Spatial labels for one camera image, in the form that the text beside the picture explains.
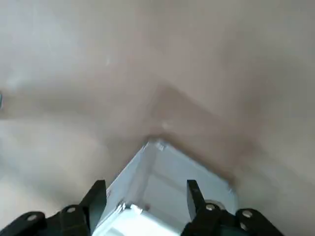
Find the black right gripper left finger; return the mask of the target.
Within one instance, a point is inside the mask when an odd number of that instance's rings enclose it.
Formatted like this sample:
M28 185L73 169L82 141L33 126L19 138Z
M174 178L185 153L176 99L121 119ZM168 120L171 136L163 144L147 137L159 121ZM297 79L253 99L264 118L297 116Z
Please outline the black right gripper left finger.
M106 207L106 182L97 180L82 201L46 217L26 212L5 226L2 236L91 236Z

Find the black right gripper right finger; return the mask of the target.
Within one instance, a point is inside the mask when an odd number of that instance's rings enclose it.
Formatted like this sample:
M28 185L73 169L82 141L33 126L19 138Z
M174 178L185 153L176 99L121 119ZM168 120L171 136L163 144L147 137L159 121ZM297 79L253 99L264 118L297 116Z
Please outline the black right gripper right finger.
M191 221L182 236L279 236L281 232L259 211L241 208L235 214L206 202L196 180L187 181Z

